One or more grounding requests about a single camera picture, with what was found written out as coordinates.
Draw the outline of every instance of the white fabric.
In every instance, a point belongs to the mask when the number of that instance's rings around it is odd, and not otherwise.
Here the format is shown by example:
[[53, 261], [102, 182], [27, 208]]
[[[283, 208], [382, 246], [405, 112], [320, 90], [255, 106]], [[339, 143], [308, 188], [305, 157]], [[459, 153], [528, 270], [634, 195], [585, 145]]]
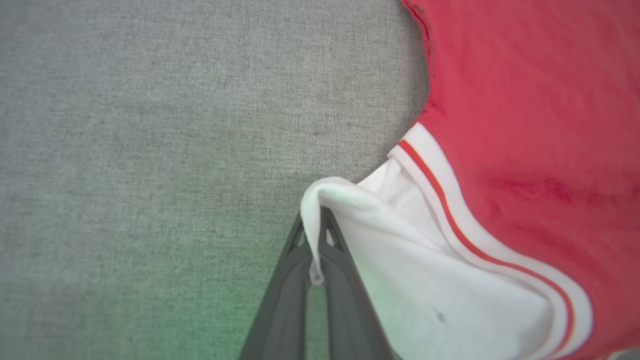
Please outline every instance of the white fabric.
[[[405, 134], [401, 143], [405, 146], [395, 146], [390, 156], [409, 174], [427, 202], [432, 205], [444, 236], [455, 251], [473, 265], [525, 282], [549, 299], [553, 307], [554, 323], [549, 330], [547, 342], [540, 349], [541, 354], [553, 352], [551, 358], [557, 359], [578, 349], [587, 340], [593, 325], [591, 302], [580, 285], [553, 266], [507, 247], [475, 219], [462, 196], [451, 164], [436, 139], [422, 124], [416, 123]], [[415, 154], [407, 152], [407, 147]], [[424, 167], [428, 167], [433, 178], [427, 178]], [[446, 204], [441, 203], [443, 199], [436, 193], [434, 186], [440, 187]], [[445, 206], [448, 207], [450, 217], [445, 215]], [[474, 247], [487, 256], [478, 256], [468, 248], [453, 231], [450, 222], [454, 222]], [[528, 271], [510, 265], [517, 265]]]
[[537, 350], [553, 321], [550, 302], [461, 258], [396, 160], [359, 185], [331, 177], [305, 192], [300, 210], [316, 283], [320, 206], [336, 216], [387, 338], [404, 360], [547, 355]]

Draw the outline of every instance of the red fabric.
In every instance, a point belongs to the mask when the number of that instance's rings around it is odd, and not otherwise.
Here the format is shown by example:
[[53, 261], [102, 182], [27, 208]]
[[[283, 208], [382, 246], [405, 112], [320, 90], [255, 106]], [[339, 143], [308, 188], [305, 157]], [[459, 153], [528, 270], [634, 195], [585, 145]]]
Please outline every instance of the red fabric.
[[467, 206], [591, 300], [565, 359], [640, 346], [640, 1], [404, 1]]

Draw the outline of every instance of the gray fabric surface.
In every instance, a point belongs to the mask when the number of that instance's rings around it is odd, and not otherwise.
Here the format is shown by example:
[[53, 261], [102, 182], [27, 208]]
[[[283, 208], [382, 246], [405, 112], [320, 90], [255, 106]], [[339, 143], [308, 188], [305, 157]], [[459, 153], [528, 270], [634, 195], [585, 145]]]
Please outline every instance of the gray fabric surface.
[[0, 359], [235, 358], [304, 189], [427, 91], [397, 0], [0, 1]]

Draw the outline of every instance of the stain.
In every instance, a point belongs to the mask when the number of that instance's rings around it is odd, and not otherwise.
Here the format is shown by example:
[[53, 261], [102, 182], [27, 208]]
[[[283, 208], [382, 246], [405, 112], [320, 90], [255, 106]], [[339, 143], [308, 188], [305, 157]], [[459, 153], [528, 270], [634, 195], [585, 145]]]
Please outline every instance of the stain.
[[446, 323], [447, 322], [447, 318], [444, 316], [444, 314], [439, 312], [439, 311], [437, 311], [437, 310], [436, 310], [436, 317], [438, 318], [439, 322], [442, 322], [442, 323]]
[[561, 181], [548, 177], [545, 179], [545, 190], [547, 194], [556, 200], [571, 203], [573, 196], [571, 195], [569, 187]]

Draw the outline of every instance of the red stripe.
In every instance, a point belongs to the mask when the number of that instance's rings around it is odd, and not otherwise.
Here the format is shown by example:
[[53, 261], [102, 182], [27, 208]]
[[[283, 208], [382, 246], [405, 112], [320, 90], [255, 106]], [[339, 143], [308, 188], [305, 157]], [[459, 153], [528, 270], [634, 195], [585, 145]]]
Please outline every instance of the red stripe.
[[562, 349], [567, 344], [567, 342], [569, 341], [569, 337], [571, 336], [571, 333], [573, 332], [573, 320], [574, 320], [573, 306], [572, 306], [571, 301], [569, 300], [569, 296], [566, 294], [566, 292], [564, 292], [564, 290], [558, 284], [554, 283], [553, 281], [547, 279], [546, 277], [544, 277], [544, 276], [542, 276], [542, 275], [540, 275], [540, 274], [538, 274], [536, 272], [533, 272], [533, 271], [531, 271], [531, 270], [529, 270], [529, 269], [527, 269], [525, 267], [522, 267], [520, 265], [507, 263], [505, 261], [493, 258], [493, 257], [489, 256], [488, 254], [484, 253], [479, 248], [477, 248], [471, 241], [469, 241], [469, 239], [462, 233], [462, 231], [460, 231], [460, 228], [456, 224], [456, 221], [453, 219], [453, 216], [451, 215], [451, 212], [449, 211], [449, 205], [447, 204], [447, 199], [446, 199], [446, 197], [444, 195], [444, 191], [442, 190], [442, 187], [438, 183], [438, 180], [433, 175], [433, 173], [431, 172], [429, 167], [425, 164], [425, 162], [422, 159], [422, 157], [411, 146], [411, 144], [409, 144], [406, 140], [402, 139], [398, 143], [398, 145], [407, 153], [407, 155], [409, 155], [409, 157], [411, 157], [413, 162], [416, 165], [418, 165], [418, 168], [426, 176], [427, 180], [429, 181], [429, 183], [431, 184], [433, 189], [436, 191], [436, 194], [438, 194], [438, 198], [440, 199], [440, 202], [442, 203], [442, 207], [443, 207], [444, 213], [445, 213], [445, 215], [447, 217], [447, 221], [449, 221], [449, 225], [451, 226], [451, 229], [453, 230], [453, 233], [458, 237], [458, 239], [460, 240], [460, 242], [464, 246], [466, 246], [472, 253], [474, 253], [477, 257], [479, 257], [479, 258], [481, 258], [483, 260], [489, 261], [491, 263], [494, 263], [494, 264], [497, 264], [497, 265], [500, 265], [500, 266], [506, 266], [506, 267], [512, 268], [514, 270], [521, 271], [521, 272], [523, 272], [525, 274], [529, 274], [529, 275], [531, 275], [531, 276], [543, 281], [545, 284], [551, 286], [554, 290], [556, 290], [560, 294], [560, 296], [562, 297], [562, 300], [566, 304], [567, 328], [565, 330], [564, 337], [562, 338], [562, 341], [560, 342], [560, 345], [558, 345], [556, 347], [556, 349], [554, 350], [554, 353], [558, 352], [560, 349]]

